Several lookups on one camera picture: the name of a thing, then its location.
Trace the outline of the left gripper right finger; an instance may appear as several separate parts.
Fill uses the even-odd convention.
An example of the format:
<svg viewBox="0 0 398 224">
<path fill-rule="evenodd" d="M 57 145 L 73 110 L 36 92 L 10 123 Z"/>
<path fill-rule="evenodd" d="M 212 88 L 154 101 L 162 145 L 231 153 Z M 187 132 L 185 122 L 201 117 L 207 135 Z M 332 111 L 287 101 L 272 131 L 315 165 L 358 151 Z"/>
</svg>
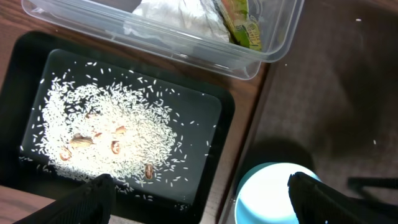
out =
<svg viewBox="0 0 398 224">
<path fill-rule="evenodd" d="M 397 224 L 397 206 L 380 202 L 361 187 L 368 184 L 396 189 L 395 179 L 352 177 L 348 180 L 361 198 L 348 197 L 303 172 L 287 183 L 289 198 L 300 224 Z"/>
</svg>

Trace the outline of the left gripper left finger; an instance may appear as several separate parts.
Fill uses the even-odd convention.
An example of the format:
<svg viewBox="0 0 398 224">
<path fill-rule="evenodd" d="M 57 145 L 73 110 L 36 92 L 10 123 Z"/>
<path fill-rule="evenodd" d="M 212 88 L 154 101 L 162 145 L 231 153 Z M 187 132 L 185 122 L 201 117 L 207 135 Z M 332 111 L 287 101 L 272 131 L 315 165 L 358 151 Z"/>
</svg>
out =
<svg viewBox="0 0 398 224">
<path fill-rule="evenodd" d="M 15 224 L 107 224 L 115 198 L 113 178 L 101 174 Z"/>
</svg>

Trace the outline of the light blue bowl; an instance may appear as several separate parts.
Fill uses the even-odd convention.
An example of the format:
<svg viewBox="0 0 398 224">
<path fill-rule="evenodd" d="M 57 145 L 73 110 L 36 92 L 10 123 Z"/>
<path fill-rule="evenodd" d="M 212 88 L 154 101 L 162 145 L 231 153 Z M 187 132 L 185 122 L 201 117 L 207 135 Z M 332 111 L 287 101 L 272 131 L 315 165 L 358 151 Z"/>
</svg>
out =
<svg viewBox="0 0 398 224">
<path fill-rule="evenodd" d="M 235 222 L 297 224 L 288 187 L 289 177 L 296 172 L 319 179 L 310 169 L 287 162 L 267 162 L 250 169 L 238 184 Z"/>
</svg>

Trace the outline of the pile of rice scraps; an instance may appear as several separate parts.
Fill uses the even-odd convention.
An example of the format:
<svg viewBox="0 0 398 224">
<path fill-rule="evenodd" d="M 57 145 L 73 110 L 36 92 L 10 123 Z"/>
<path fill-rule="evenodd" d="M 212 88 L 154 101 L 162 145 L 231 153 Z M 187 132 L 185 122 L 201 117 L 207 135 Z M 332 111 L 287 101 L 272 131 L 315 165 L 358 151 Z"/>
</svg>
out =
<svg viewBox="0 0 398 224">
<path fill-rule="evenodd" d="M 59 177 L 190 203 L 221 115 L 214 96 L 101 62 L 49 63 L 21 159 Z"/>
</svg>

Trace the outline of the yellow green snack wrapper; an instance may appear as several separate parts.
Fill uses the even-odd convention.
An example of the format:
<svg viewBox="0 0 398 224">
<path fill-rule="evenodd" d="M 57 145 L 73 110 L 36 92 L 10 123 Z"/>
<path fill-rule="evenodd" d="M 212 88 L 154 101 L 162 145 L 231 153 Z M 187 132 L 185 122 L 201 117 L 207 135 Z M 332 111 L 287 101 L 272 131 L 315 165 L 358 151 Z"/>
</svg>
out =
<svg viewBox="0 0 398 224">
<path fill-rule="evenodd" d="M 259 24 L 249 14 L 247 0 L 214 0 L 234 44 L 255 51 L 262 50 Z"/>
</svg>

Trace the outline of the white tissue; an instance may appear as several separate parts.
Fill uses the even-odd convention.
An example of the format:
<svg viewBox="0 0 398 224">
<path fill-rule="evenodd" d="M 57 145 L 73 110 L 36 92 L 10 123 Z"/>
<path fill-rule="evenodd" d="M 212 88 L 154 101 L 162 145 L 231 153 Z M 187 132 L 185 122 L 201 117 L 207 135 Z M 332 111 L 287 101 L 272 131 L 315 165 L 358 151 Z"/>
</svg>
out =
<svg viewBox="0 0 398 224">
<path fill-rule="evenodd" d="M 142 0 L 132 13 L 229 42 L 229 31 L 212 0 Z"/>
</svg>

